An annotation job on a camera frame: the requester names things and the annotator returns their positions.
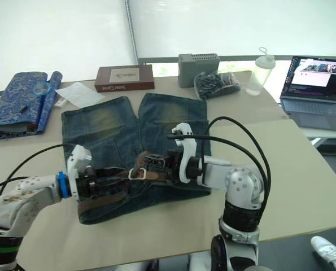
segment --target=belt buckle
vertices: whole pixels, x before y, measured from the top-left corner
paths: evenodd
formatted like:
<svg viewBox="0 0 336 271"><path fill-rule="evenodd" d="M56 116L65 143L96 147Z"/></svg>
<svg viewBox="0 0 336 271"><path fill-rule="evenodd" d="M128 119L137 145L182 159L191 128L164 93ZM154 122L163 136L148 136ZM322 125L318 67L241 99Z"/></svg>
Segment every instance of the belt buckle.
<svg viewBox="0 0 336 271"><path fill-rule="evenodd" d="M143 177L132 178L132 171L133 171L133 168L132 168L131 170L129 170L129 175L128 175L129 180L145 180L146 179L146 169L140 168L139 170L143 171Z"/></svg>

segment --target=laptop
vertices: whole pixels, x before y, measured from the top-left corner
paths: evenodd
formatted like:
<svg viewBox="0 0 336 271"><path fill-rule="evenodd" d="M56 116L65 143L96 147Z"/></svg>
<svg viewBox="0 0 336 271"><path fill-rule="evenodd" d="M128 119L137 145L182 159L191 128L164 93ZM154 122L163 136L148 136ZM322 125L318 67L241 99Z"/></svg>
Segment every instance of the laptop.
<svg viewBox="0 0 336 271"><path fill-rule="evenodd" d="M299 127L336 130L336 60L294 56L280 99Z"/></svg>

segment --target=jeans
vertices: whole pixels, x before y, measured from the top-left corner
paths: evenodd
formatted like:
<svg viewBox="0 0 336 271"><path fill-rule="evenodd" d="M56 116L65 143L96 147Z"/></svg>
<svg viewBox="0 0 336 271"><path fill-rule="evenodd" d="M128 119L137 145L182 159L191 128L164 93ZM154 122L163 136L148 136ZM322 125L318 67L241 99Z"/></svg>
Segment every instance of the jeans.
<svg viewBox="0 0 336 271"><path fill-rule="evenodd" d="M93 168L130 169L143 151L165 155L168 150L177 149L175 141L167 139L177 124L189 123L194 134L203 134L208 127L205 101L170 95L146 94L138 116L139 119L127 97L63 113L63 143L68 144L64 146L65 159L73 149L72 144L79 144L91 151ZM200 155L200 144L197 143L196 155ZM210 155L208 142L205 154ZM95 224L161 202L209 194L210 189L194 182L130 181L124 199L83 212L79 219L82 224Z"/></svg>

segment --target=gray device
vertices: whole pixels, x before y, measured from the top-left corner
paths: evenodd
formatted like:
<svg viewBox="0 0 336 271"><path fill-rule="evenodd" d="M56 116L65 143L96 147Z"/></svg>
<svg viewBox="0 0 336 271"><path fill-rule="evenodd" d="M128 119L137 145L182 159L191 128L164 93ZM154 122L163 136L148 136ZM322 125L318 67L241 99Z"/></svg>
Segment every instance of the gray device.
<svg viewBox="0 0 336 271"><path fill-rule="evenodd" d="M299 127L336 130L336 60L294 56L280 99Z"/></svg>
<svg viewBox="0 0 336 271"><path fill-rule="evenodd" d="M207 74L218 70L220 58L217 54L180 54L178 57L178 83L181 88L192 88L194 77L201 73Z"/></svg>

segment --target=robotic arm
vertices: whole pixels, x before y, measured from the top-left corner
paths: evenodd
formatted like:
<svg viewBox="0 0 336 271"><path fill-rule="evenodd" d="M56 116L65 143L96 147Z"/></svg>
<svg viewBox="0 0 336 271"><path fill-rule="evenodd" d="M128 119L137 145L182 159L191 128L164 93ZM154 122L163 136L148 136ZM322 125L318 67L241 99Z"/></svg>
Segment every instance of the robotic arm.
<svg viewBox="0 0 336 271"><path fill-rule="evenodd" d="M177 125L172 132L192 135L190 126ZM258 224L261 218L260 195L264 184L258 169L252 165L232 165L228 161L205 156L205 170L202 161L195 157L197 144L194 139L176 139L184 151L175 153L174 163L165 163L159 158L150 162L174 171L173 176L183 183L191 180L199 185L226 191L225 209L219 218L219 235L213 237L211 257L213 271L254 271L258 264ZM76 199L99 197L106 189L94 176L117 176L121 168L94 170L89 166L91 153L77 145L67 161L67 175L30 177L22 180L9 193L0 196L0 271L11 271L16 267L19 246L39 211L48 205L70 196ZM146 169L140 178L144 180Z"/></svg>

